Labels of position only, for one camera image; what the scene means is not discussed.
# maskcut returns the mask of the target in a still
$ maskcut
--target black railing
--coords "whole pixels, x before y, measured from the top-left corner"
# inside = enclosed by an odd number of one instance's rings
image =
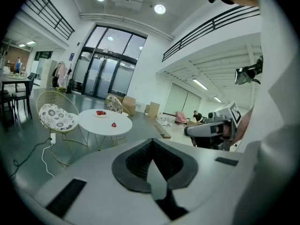
[[[65,39],[75,32],[50,0],[26,0],[25,4]]]
[[[226,25],[231,23],[235,23],[237,21],[258,16],[259,9],[257,7],[244,7],[244,6],[237,6],[232,9],[229,9],[200,25],[185,37],[183,37],[180,41],[175,43],[168,51],[164,53],[163,61],[167,58],[171,57],[173,54],[178,52],[180,49],[184,48],[185,46],[189,45],[190,43],[194,42],[198,38],[203,37],[204,35],[222,28]]]

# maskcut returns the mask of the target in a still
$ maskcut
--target person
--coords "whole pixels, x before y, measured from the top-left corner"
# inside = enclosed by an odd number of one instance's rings
[[[18,57],[14,73],[20,73],[21,59]]]
[[[264,55],[262,84],[254,107],[242,117],[237,128],[236,137],[232,140],[232,145],[234,145],[243,138],[243,145],[240,149],[240,151],[243,151],[248,143],[263,139],[267,134],[284,124],[300,122],[299,117],[293,116],[298,112],[296,107],[293,107],[293,103],[284,103],[285,98],[283,97],[286,96],[284,93],[278,92],[279,87],[280,91],[288,90],[290,94],[294,95],[299,93],[295,85],[298,81],[296,75],[299,73],[299,41],[276,1],[222,1],[227,4],[236,3],[242,6],[259,7],[262,19],[261,46]],[[289,78],[283,82],[287,73]],[[223,136],[228,137],[229,134],[231,134],[230,127],[224,126]]]
[[[196,118],[197,122],[202,122],[203,120],[202,114],[198,113],[197,110],[194,111],[193,117]]]

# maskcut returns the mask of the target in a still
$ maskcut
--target white table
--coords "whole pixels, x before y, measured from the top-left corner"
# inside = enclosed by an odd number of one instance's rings
[[[94,114],[96,114],[96,111],[104,111],[108,113],[108,116],[104,118],[96,117],[94,116]],[[116,123],[117,127],[112,127],[112,124],[114,122]],[[79,126],[81,126],[82,128],[88,131],[87,143],[89,140],[89,133],[93,133],[95,134],[95,138],[96,135],[104,136],[103,141],[106,138],[106,136],[110,136],[110,137],[116,136],[117,144],[118,144],[118,135],[125,134],[132,128],[132,121],[128,117],[120,113],[104,110],[104,109],[90,109],[81,112],[78,115],[78,124]]]

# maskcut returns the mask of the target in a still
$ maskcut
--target gray floor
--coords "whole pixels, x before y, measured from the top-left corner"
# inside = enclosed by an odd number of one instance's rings
[[[0,123],[0,158],[9,175],[16,169],[13,164],[14,159],[21,163],[36,144],[44,142],[49,137],[49,130],[41,125],[36,111],[36,100],[44,91],[44,89],[34,89],[32,91],[30,97],[32,119],[28,117],[27,112],[24,112],[23,103],[20,101],[19,114],[17,115],[18,121],[8,128],[8,132],[5,131],[3,125]],[[105,104],[102,100],[75,94],[67,94],[67,97],[75,104],[79,112],[88,109],[105,109]],[[160,134],[144,113],[136,112],[135,116],[129,116],[129,118],[133,123],[132,129],[124,138],[118,140],[118,145],[147,138],[161,138]],[[87,131],[82,129],[82,132],[86,139]],[[78,128],[69,133],[68,138],[84,142]],[[102,139],[103,137],[97,136],[98,142],[101,142]],[[31,157],[19,168],[13,180],[15,185],[24,189],[31,196],[34,196],[39,188],[52,178],[52,176],[46,172],[45,164],[41,159],[43,149],[49,145],[50,142],[48,141],[38,146]],[[60,160],[71,164],[86,154],[86,148],[75,142],[70,145],[76,159],[74,159],[67,144],[62,140],[61,134],[59,133],[56,134],[56,144],[52,147],[52,150]],[[101,148],[109,149],[112,146],[111,138],[107,137],[101,145]],[[91,134],[89,136],[88,152],[98,152],[95,136]],[[67,169],[67,167],[55,160],[49,149],[45,151],[44,161],[48,165],[48,171],[54,176],[64,169]]]

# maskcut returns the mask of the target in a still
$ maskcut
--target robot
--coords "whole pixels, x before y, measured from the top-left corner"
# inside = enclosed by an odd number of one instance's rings
[[[186,127],[184,133],[195,140],[197,147],[229,151],[240,121],[239,108],[235,102],[230,102],[210,112],[205,123]],[[222,135],[224,124],[230,127],[230,137]]]

